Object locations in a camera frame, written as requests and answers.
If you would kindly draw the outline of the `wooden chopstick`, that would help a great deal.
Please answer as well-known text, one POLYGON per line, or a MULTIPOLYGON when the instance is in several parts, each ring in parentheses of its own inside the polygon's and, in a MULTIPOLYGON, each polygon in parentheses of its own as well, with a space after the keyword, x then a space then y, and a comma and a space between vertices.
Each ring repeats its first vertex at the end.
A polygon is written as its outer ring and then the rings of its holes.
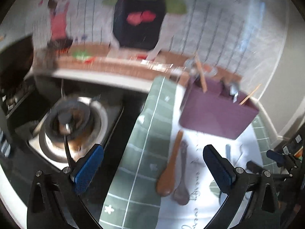
POLYGON ((198 73, 199 73, 199 76, 200 76, 200 83, 201 83, 201 86, 202 86, 202 91, 204 93, 207 92, 207 84, 206 84, 206 80, 205 80, 205 76, 204 76, 204 72, 203 72, 203 67, 202 67, 202 64, 200 62, 200 59, 198 57, 198 54, 196 53, 195 54, 195 64, 197 66, 197 70, 198 70, 198 73))
POLYGON ((260 88, 261 84, 259 84, 258 86, 256 86, 256 88, 254 88, 254 90, 252 90, 252 92, 250 92, 240 103, 239 105, 242 106, 244 105, 251 97, 252 95, 260 88))

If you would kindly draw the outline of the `gas stove burner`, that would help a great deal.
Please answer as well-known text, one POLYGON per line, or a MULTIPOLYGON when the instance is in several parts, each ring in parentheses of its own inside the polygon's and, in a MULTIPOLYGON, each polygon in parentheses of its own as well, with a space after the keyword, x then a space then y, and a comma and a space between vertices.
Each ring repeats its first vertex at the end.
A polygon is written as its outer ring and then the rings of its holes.
POLYGON ((29 139, 29 146, 55 168, 68 165, 64 143, 78 161, 94 144, 107 148, 124 107, 120 100, 99 97, 66 97, 58 100, 42 118, 29 139))

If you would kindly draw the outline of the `brown wooden spoon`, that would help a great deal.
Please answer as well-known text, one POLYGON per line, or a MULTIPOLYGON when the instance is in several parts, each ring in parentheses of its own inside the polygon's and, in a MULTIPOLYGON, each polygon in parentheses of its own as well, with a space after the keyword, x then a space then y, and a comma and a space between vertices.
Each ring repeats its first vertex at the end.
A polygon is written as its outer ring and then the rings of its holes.
POLYGON ((157 181, 156 191, 161 197, 169 196, 175 187, 175 165, 183 135, 183 131, 179 130, 168 164, 157 181))

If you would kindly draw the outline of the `grey smiley-handle spoon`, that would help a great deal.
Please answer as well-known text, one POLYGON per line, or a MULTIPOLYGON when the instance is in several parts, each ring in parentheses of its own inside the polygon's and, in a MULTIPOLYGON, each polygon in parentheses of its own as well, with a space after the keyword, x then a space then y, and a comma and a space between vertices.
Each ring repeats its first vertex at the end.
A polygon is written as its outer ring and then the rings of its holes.
POLYGON ((180 157, 181 157, 181 177, 178 187, 175 189, 173 194, 173 200, 179 205, 185 206, 189 203, 190 193, 186 187, 185 175, 186 175, 186 164, 187 164, 187 148, 188 144, 182 141, 180 144, 180 157))

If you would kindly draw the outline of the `steel spoon in caddy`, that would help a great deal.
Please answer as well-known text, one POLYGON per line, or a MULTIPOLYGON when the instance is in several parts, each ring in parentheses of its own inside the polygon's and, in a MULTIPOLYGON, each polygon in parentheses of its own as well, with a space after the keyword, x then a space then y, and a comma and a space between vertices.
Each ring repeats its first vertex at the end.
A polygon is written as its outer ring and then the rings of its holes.
POLYGON ((238 100, 240 85, 238 82, 230 82, 229 83, 229 96, 233 103, 236 103, 238 100))

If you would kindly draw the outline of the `blue-grey plastic utensil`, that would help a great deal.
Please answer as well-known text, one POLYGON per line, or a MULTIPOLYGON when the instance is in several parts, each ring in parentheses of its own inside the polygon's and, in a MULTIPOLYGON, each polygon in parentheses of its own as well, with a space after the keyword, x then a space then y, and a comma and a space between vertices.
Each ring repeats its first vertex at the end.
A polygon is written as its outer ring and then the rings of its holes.
POLYGON ((226 150, 226 158, 231 161, 231 145, 227 144, 225 146, 225 150, 226 150))

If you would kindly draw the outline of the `wooden chopstick in caddy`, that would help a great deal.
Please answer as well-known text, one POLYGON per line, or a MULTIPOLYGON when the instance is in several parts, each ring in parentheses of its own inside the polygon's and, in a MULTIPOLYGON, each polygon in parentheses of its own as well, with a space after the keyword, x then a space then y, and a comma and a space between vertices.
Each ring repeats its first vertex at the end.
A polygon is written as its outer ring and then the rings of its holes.
POLYGON ((240 103, 239 105, 242 106, 244 105, 251 97, 252 95, 260 88, 261 84, 259 84, 258 86, 256 86, 256 88, 254 88, 254 90, 252 90, 252 92, 250 92, 240 103))

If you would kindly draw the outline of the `purple plastic utensil caddy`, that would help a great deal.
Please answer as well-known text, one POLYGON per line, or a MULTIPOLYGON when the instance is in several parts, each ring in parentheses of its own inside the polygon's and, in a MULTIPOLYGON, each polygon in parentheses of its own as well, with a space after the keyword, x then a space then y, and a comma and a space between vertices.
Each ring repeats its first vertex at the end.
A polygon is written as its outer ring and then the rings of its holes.
POLYGON ((207 92, 203 92, 199 80, 189 79, 182 100, 179 124, 190 130, 212 134, 228 139, 238 138, 259 113, 258 107, 247 95, 239 92, 233 102, 229 87, 222 82, 206 79, 207 92))

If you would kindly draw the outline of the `black box with labels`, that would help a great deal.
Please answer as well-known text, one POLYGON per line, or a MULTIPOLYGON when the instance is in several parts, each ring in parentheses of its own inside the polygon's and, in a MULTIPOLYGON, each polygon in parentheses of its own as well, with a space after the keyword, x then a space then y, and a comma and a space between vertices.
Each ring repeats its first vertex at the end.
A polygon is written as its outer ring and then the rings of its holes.
POLYGON ((278 153, 285 154, 296 154, 299 151, 304 142, 304 127, 301 127, 288 141, 283 141, 277 147, 275 147, 274 151, 278 153))

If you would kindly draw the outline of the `white and green mat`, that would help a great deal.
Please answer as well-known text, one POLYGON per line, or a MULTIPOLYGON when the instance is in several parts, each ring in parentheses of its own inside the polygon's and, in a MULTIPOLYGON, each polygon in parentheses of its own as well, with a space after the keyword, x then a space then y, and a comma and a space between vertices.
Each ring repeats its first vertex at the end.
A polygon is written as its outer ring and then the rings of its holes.
POLYGON ((184 93, 183 87, 164 77, 154 79, 103 204, 99 218, 103 228, 204 228, 222 203, 202 157, 208 144, 234 166, 245 168, 253 161, 274 170, 275 164, 265 156, 269 142, 259 118, 236 140, 184 129, 186 154, 176 157, 175 185, 186 185, 189 201, 180 205, 173 195, 158 195, 157 180, 181 130, 184 93))

